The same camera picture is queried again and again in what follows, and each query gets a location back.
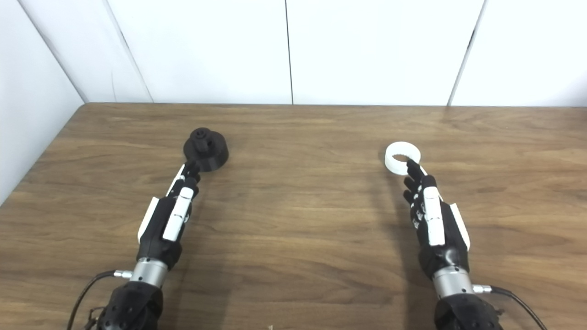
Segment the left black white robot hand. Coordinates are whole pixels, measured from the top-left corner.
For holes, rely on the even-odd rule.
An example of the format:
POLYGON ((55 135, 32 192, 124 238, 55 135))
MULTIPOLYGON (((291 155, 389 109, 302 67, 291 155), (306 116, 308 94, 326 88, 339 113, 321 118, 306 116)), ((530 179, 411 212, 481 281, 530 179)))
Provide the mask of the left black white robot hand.
POLYGON ((170 271, 178 263, 185 224, 199 193, 199 165, 189 160, 179 169, 167 194, 153 197, 138 232, 136 260, 160 261, 170 271))

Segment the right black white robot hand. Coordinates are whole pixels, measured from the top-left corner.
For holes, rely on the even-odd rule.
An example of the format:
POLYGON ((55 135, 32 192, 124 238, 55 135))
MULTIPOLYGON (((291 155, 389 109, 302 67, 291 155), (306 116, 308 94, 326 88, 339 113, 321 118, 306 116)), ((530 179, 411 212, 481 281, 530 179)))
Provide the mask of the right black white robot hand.
POLYGON ((403 197, 420 246, 420 268, 430 279, 446 267, 470 271, 471 240, 457 204, 446 203, 435 177, 412 159, 407 161, 407 173, 403 197))

